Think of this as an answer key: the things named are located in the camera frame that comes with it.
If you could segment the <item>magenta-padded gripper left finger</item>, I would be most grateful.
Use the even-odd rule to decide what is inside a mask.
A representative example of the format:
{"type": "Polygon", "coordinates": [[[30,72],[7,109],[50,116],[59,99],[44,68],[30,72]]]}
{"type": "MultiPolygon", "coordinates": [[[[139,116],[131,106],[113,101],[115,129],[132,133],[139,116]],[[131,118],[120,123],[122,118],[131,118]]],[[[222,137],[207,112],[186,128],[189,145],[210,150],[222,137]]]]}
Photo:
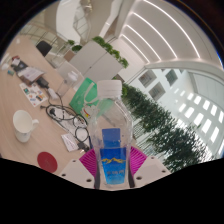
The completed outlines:
{"type": "Polygon", "coordinates": [[[89,150],[80,159],[72,159],[59,176],[81,187],[98,189],[100,176],[94,150],[89,150]]]}

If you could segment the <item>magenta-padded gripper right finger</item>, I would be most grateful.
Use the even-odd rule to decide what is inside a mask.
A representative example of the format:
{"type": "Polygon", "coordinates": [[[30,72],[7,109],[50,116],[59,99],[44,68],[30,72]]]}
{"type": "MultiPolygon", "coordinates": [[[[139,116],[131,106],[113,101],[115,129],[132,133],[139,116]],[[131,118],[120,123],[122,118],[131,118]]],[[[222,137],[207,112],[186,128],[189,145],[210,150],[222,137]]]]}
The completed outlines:
{"type": "Polygon", "coordinates": [[[130,151],[129,185],[140,188],[159,180],[171,172],[155,156],[147,156],[137,148],[130,151]]]}

